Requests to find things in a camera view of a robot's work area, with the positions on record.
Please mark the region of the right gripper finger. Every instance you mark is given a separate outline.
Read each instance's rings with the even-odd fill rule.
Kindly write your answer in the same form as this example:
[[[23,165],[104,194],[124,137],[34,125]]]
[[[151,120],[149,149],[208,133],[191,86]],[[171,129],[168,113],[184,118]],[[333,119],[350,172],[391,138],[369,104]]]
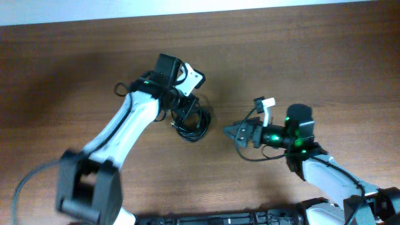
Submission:
[[[235,124],[223,128],[223,133],[233,141],[236,141],[238,146],[247,147],[247,131],[245,125]]]
[[[233,123],[234,125],[259,125],[260,124],[260,117],[251,117],[247,118],[246,120],[236,121]]]

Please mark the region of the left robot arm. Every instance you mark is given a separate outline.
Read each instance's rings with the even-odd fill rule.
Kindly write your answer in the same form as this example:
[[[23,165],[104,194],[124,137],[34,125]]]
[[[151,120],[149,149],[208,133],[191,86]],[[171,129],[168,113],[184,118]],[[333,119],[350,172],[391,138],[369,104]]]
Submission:
[[[120,170],[145,128],[159,112],[172,111],[183,122],[199,113],[194,89],[204,79],[179,79],[163,86],[140,78],[130,86],[124,102],[109,124],[81,152],[67,150],[59,160],[56,210],[90,224],[135,224],[136,217],[123,204]]]

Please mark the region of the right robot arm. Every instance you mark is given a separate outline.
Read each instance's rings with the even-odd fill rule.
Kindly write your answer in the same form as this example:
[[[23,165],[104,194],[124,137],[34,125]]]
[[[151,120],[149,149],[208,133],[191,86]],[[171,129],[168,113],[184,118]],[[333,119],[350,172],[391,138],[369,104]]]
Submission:
[[[296,204],[295,209],[272,209],[269,224],[399,224],[399,189],[380,188],[340,166],[314,140],[312,109],[293,104],[284,125],[265,124],[246,116],[222,131],[239,152],[252,142],[255,148],[283,149],[281,158],[290,171],[317,187],[327,198]]]

